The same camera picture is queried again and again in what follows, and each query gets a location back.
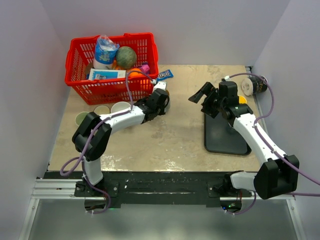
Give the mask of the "yellow mug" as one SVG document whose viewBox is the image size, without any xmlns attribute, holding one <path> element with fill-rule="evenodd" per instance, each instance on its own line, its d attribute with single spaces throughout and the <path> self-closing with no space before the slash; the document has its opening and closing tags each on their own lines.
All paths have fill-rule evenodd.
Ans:
<svg viewBox="0 0 320 240">
<path fill-rule="evenodd" d="M 247 104 L 247 99 L 242 95 L 238 96 L 238 100 L 240 104 Z"/>
</svg>

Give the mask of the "dark red mug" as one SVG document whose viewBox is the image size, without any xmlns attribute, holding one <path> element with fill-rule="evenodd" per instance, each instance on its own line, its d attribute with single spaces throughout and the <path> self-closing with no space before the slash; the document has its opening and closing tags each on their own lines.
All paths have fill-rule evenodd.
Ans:
<svg viewBox="0 0 320 240">
<path fill-rule="evenodd" d="M 131 108 L 131 104 L 129 102 L 120 101 L 120 102 L 115 103 L 111 107 L 110 112 L 113 114 L 113 113 L 120 112 L 120 111 L 130 109 L 130 108 Z"/>
</svg>

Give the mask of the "cream white mug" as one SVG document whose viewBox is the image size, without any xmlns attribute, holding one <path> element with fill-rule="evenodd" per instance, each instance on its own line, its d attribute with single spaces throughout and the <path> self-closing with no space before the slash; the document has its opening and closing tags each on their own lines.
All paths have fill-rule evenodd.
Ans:
<svg viewBox="0 0 320 240">
<path fill-rule="evenodd" d="M 96 113 L 97 115 L 101 116 L 101 115 L 108 115 L 110 114 L 111 110 L 108 106 L 106 105 L 99 105 L 97 106 L 94 111 L 94 113 Z"/>
</svg>

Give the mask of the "green mug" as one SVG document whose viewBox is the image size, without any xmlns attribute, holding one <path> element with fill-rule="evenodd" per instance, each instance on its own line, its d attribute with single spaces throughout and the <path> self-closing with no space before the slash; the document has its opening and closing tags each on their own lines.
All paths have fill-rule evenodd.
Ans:
<svg viewBox="0 0 320 240">
<path fill-rule="evenodd" d="M 80 112 L 76 117 L 75 117 L 75 124 L 77 126 L 79 126 L 83 120 L 85 119 L 86 115 L 88 114 L 89 112 L 87 111 L 83 111 L 83 112 Z"/>
</svg>

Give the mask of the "blue mug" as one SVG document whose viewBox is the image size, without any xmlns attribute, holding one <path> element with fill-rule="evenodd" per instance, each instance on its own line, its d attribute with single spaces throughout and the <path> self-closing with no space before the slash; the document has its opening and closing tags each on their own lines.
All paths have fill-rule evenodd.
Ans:
<svg viewBox="0 0 320 240">
<path fill-rule="evenodd" d="M 171 107 L 170 92 L 166 90 L 166 93 L 167 93 L 167 99 L 165 101 L 165 108 L 164 108 L 165 113 L 168 112 Z"/>
</svg>

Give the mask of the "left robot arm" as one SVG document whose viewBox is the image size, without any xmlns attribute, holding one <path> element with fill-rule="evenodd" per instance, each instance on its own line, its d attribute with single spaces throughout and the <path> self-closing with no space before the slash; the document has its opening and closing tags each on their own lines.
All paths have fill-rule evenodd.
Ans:
<svg viewBox="0 0 320 240">
<path fill-rule="evenodd" d="M 104 190 L 101 182 L 101 156 L 107 149 L 110 136 L 122 129 L 152 121 L 165 114 L 169 104 L 168 93 L 157 88 L 147 97 L 138 100 L 133 106 L 99 116 L 88 113 L 72 137 L 75 149 L 83 156 L 84 177 L 87 179 L 86 191 L 92 196 L 99 196 Z"/>
</svg>

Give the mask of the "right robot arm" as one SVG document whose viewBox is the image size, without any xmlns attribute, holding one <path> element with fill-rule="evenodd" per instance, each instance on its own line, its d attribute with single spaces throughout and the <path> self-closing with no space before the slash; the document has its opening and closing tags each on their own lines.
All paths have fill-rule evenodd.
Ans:
<svg viewBox="0 0 320 240">
<path fill-rule="evenodd" d="M 222 81 L 218 87 L 206 82 L 188 100 L 198 103 L 201 98 L 204 99 L 201 111 L 212 118 L 221 114 L 244 138 L 260 162 L 256 173 L 234 171 L 225 175 L 222 189 L 227 196 L 233 197 L 240 190 L 247 190 L 266 200 L 297 189 L 298 158 L 280 149 L 262 129 L 252 109 L 246 103 L 240 103 L 235 82 Z"/>
</svg>

